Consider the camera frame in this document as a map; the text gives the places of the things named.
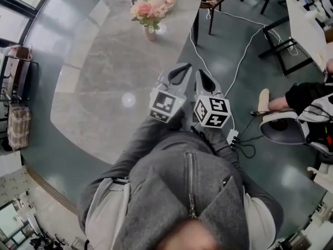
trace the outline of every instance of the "jacket zipper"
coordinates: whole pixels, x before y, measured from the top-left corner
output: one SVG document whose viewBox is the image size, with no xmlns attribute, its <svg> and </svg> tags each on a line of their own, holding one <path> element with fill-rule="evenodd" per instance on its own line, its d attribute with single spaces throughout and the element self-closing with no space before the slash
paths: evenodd
<svg viewBox="0 0 333 250">
<path fill-rule="evenodd" d="M 196 218 L 196 210 L 195 210 L 195 195 L 194 195 L 194 189 L 193 189 L 193 178 L 194 178 L 194 157 L 192 153 L 186 153 L 188 165 L 189 165 L 189 217 L 190 218 Z"/>
</svg>

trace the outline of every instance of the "bag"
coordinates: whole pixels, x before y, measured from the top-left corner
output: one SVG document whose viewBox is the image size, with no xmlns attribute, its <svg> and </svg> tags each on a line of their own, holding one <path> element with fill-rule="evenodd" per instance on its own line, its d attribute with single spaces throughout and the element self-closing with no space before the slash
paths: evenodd
<svg viewBox="0 0 333 250">
<path fill-rule="evenodd" d="M 90 205 L 85 233 L 94 250 L 112 250 L 127 213 L 130 183 L 123 179 L 104 179 Z"/>
</svg>

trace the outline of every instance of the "power adapter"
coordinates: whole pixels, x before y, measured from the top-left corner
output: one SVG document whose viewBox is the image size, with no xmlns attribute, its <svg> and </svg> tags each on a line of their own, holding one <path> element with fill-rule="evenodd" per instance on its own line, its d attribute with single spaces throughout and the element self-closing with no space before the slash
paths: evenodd
<svg viewBox="0 0 333 250">
<path fill-rule="evenodd" d="M 228 144 L 233 147 L 235 142 L 236 142 L 236 139 L 238 137 L 238 131 L 234 130 L 234 129 L 231 129 L 230 132 L 229 132 L 229 135 L 227 137 L 227 142 Z"/>
</svg>

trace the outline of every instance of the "marble table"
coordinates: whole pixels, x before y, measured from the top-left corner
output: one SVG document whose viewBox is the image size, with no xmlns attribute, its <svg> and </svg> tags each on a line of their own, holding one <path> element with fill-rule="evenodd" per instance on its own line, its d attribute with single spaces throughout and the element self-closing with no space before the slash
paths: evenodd
<svg viewBox="0 0 333 250">
<path fill-rule="evenodd" d="M 100 0 L 79 27 L 61 69 L 51 121 L 89 154 L 114 163 L 148 113 L 158 75 L 183 49 L 201 0 L 176 0 L 148 41 L 131 21 L 130 0 Z"/>
</svg>

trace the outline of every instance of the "flower vase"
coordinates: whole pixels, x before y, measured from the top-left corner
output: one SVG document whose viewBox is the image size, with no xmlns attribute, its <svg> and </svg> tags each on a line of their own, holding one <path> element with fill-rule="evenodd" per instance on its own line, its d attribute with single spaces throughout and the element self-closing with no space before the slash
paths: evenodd
<svg viewBox="0 0 333 250">
<path fill-rule="evenodd" d="M 150 33 L 148 28 L 143 27 L 144 28 L 144 34 L 147 37 L 148 40 L 150 41 L 155 41 L 156 40 L 156 31 L 154 30 L 153 33 Z"/>
</svg>

